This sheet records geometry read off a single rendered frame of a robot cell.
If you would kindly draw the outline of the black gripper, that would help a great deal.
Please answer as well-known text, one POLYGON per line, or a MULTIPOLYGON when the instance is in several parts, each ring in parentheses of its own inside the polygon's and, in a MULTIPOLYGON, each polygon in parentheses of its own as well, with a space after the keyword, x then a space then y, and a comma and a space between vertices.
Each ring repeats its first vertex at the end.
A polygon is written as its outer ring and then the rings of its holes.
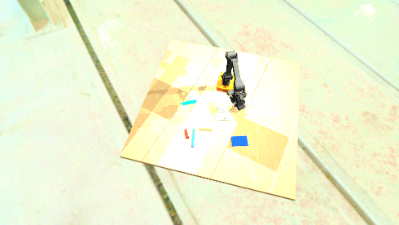
POLYGON ((236 98, 235 98, 235 96, 234 96, 234 90, 233 90, 233 89, 232 89, 232 90, 228 90, 228 91, 227 91, 227 95, 230 96, 230 100, 231 100, 232 104, 234 104, 234 106, 235 106, 238 110, 241 110, 241 109, 244 109, 244 108, 245 108, 245 105, 244 105, 244 104, 243 104, 243 105, 238 105, 237 100, 236 100, 236 98), (235 103, 236 103, 236 104, 235 104, 235 103))

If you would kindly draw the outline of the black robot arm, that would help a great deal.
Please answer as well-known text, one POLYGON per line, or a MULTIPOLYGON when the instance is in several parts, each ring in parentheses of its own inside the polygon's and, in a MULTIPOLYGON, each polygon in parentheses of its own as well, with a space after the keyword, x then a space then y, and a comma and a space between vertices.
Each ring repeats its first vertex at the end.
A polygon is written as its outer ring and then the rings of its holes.
POLYGON ((243 83, 243 80, 240 77, 239 73, 239 65, 238 65, 238 54, 235 51, 227 51, 225 53, 225 57, 227 60, 226 63, 226 71, 221 75, 222 78, 222 85, 224 86, 229 86, 230 80, 235 78, 234 80, 234 96, 237 100, 238 105, 243 105, 245 104, 245 99, 246 96, 248 95, 245 91, 245 85, 243 83), (232 74, 232 69, 233 69, 233 74, 232 74))

